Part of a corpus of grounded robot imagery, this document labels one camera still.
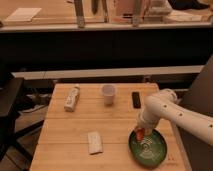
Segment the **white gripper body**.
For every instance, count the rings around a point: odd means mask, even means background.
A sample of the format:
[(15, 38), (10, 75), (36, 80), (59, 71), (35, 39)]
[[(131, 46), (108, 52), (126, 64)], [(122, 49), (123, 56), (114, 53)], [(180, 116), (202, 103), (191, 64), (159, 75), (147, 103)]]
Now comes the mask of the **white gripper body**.
[(156, 126), (157, 126), (156, 122), (154, 123), (149, 122), (145, 120), (142, 115), (139, 115), (134, 130), (135, 131), (144, 130), (145, 135), (150, 135), (156, 128)]

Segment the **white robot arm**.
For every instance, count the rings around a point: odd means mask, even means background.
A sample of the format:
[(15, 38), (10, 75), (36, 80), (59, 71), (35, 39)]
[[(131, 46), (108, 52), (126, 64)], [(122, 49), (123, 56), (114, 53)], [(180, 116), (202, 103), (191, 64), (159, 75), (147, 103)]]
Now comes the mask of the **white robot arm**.
[(163, 118), (213, 146), (213, 117), (185, 109), (177, 104), (177, 95), (171, 89), (163, 89), (148, 95), (140, 110), (137, 126), (155, 129)]

